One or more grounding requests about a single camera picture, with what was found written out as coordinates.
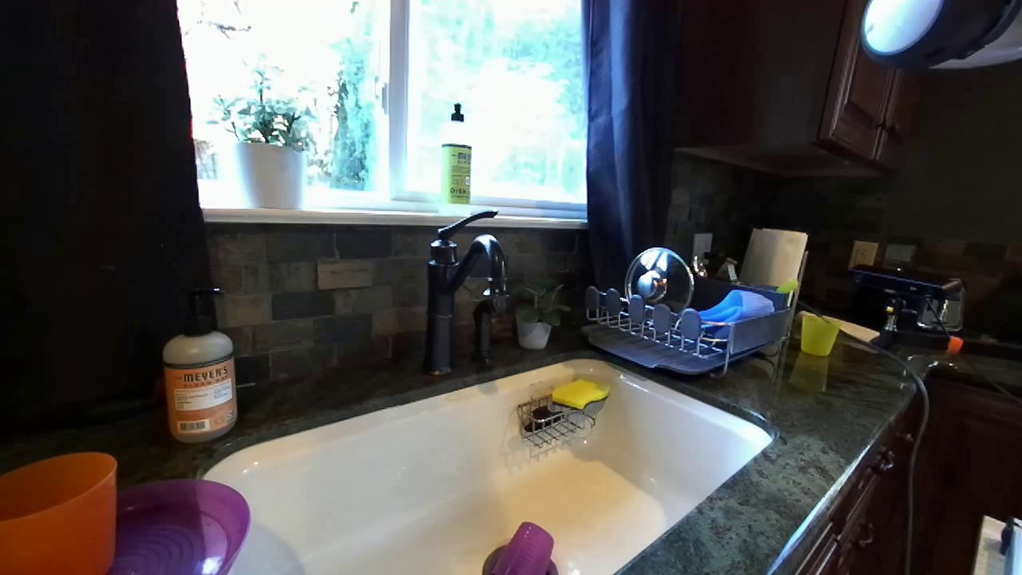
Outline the black curtain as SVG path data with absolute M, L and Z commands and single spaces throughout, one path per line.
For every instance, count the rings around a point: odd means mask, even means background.
M 149 397 L 210 284 L 176 0 L 0 0 L 0 418 Z

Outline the dark bronze side sprayer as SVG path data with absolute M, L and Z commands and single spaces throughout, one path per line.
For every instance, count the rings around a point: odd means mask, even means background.
M 492 360 L 492 323 L 495 315 L 507 309 L 508 296 L 485 295 L 472 312 L 474 321 L 473 357 L 482 367 Z

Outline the glass pot lid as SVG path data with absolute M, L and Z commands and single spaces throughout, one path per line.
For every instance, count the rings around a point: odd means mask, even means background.
M 647 248 L 628 266 L 625 299 L 639 297 L 650 307 L 664 304 L 682 312 L 690 307 L 694 291 L 695 276 L 690 265 L 669 248 Z

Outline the dark bronze tap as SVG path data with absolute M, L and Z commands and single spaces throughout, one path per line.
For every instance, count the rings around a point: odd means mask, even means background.
M 430 244 L 430 261 L 427 262 L 427 307 L 424 372 L 431 375 L 449 374 L 455 357 L 455 299 L 476 265 L 483 262 L 487 271 L 485 295 L 509 297 L 507 258 L 500 241 L 493 234 L 481 234 L 472 240 L 462 259 L 458 258 L 458 245 L 454 236 L 478 220 L 495 218 L 496 210 L 475 212 L 452 225 L 437 230 L 437 237 Z

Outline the purple plastic bowl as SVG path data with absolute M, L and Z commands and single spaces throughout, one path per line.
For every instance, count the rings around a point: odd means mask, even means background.
M 107 575 L 228 575 L 251 528 L 237 490 L 200 479 L 117 492 L 117 545 Z

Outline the yellow sponge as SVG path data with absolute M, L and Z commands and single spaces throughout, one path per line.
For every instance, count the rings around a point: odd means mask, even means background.
M 552 403 L 584 410 L 598 402 L 604 401 L 610 393 L 608 383 L 588 381 L 588 379 L 574 379 L 569 383 L 563 383 L 553 389 L 551 394 Z

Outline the paper towel roll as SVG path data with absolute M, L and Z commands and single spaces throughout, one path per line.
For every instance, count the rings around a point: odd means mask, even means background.
M 781 287 L 802 280 L 808 235 L 804 232 L 755 228 L 739 269 L 739 280 L 748 285 Z

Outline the green plastic cup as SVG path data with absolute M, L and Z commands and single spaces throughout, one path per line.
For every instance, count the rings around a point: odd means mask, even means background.
M 841 331 L 840 321 L 811 312 L 802 312 L 802 353 L 815 357 L 828 357 Z

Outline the orange plastic cup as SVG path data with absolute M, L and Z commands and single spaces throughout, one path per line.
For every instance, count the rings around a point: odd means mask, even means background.
M 113 456 L 54 456 L 0 474 L 0 575 L 106 575 L 115 541 Z

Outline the blue plastic container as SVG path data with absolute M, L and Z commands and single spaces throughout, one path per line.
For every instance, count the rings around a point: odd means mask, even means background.
M 749 290 L 731 290 L 719 304 L 699 313 L 702 323 L 738 323 L 776 312 L 765 295 Z

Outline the small plant in white pot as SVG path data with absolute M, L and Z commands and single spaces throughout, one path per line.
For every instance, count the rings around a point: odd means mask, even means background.
M 560 302 L 564 284 L 522 284 L 514 295 L 515 324 L 519 346 L 539 351 L 547 347 L 553 327 L 558 327 L 568 307 Z

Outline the dark wooden wall cabinet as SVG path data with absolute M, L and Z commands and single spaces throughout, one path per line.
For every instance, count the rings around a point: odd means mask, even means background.
M 872 61 L 866 0 L 685 0 L 685 153 L 784 177 L 898 167 L 919 102 L 911 73 Z

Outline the dark blue curtain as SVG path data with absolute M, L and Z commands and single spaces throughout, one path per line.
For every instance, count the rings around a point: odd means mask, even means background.
M 595 283 L 661 245 L 671 199 L 679 0 L 583 0 L 587 222 Z

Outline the white sink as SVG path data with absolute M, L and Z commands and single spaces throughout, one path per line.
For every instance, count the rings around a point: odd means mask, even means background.
M 515 408 L 608 383 L 587 438 L 537 450 Z M 560 575 L 604 575 L 770 444 L 761 426 L 599 360 L 556 363 L 227 456 L 205 474 L 251 507 L 231 575 L 481 575 L 523 521 Z

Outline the purple plastic cup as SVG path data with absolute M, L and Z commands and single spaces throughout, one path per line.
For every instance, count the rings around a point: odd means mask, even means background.
M 559 575 L 553 549 L 550 532 L 532 521 L 523 521 L 507 545 L 489 554 L 481 575 Z

